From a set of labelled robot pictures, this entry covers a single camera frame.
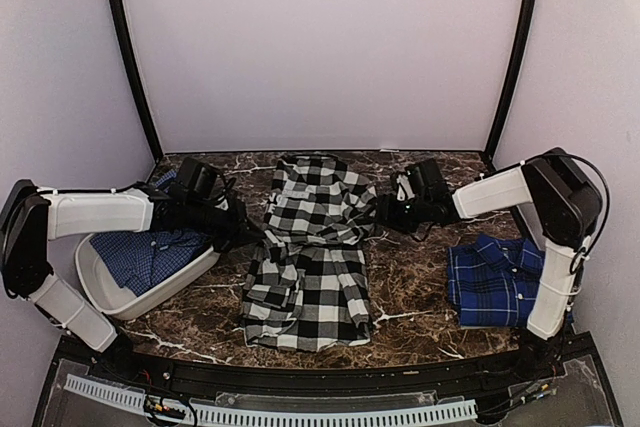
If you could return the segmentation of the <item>black white checked shirt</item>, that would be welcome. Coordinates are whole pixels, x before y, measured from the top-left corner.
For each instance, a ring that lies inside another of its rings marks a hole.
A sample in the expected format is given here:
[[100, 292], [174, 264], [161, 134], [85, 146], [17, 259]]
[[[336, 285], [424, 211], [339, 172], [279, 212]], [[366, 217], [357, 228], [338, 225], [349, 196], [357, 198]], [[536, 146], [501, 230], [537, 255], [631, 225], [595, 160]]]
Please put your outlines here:
[[247, 345], [320, 352], [370, 342], [364, 242], [376, 203], [373, 183], [335, 156], [278, 160], [243, 287]]

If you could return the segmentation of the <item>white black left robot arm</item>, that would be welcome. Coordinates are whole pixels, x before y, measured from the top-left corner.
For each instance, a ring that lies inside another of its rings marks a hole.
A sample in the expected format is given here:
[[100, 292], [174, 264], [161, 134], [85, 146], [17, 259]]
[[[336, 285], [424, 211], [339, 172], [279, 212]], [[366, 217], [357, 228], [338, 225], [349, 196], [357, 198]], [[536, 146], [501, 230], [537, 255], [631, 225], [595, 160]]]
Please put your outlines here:
[[164, 187], [136, 182], [124, 188], [53, 189], [17, 181], [1, 210], [1, 279], [10, 298], [34, 304], [93, 351], [120, 383], [141, 374], [130, 341], [78, 290], [54, 271], [48, 244], [59, 238], [107, 232], [192, 230], [206, 236], [210, 253], [226, 253], [263, 239], [235, 181], [217, 168], [186, 158]]

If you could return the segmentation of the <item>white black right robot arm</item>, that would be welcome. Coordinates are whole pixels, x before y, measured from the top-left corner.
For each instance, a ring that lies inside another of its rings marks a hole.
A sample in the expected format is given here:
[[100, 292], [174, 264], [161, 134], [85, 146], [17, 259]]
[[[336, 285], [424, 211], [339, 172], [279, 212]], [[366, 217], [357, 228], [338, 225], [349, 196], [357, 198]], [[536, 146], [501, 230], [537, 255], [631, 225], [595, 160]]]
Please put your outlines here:
[[489, 212], [533, 206], [542, 229], [545, 259], [526, 327], [556, 336], [580, 290], [582, 270], [597, 245], [611, 208], [606, 179], [588, 176], [596, 166], [556, 147], [451, 189], [428, 159], [392, 177], [393, 192], [377, 201], [380, 225], [415, 234], [421, 224], [444, 227]]

